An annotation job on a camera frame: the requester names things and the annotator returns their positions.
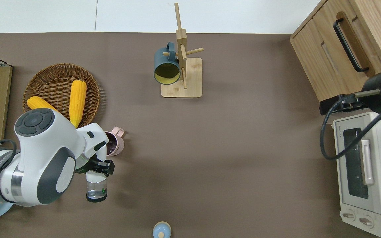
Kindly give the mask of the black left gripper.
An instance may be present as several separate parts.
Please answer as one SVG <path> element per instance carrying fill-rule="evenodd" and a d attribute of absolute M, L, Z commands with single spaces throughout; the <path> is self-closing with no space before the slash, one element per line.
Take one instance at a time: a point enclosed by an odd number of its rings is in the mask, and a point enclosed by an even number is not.
<path fill-rule="evenodd" d="M 115 170 L 115 164 L 112 160 L 101 161 L 94 154 L 91 158 L 87 158 L 84 154 L 81 154 L 75 159 L 75 173 L 86 173 L 88 171 L 94 171 L 102 173 L 104 175 L 113 175 Z"/>

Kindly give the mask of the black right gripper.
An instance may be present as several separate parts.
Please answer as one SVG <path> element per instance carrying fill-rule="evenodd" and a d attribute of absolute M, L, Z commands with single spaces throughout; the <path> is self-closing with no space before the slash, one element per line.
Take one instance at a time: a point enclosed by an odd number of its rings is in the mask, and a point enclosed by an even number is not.
<path fill-rule="evenodd" d="M 339 94 L 337 96 L 328 98 L 324 101 L 320 101 L 319 113 L 321 115 L 326 115 L 328 111 L 330 110 L 330 108 L 332 108 L 336 102 L 339 102 L 339 103 L 337 104 L 337 107 L 332 111 L 332 113 L 352 112 L 352 111 L 363 110 L 368 108 L 368 106 L 365 103 L 361 102 L 360 99 L 355 97 L 351 97 L 349 99 L 340 101 L 345 96 L 347 95 Z"/>

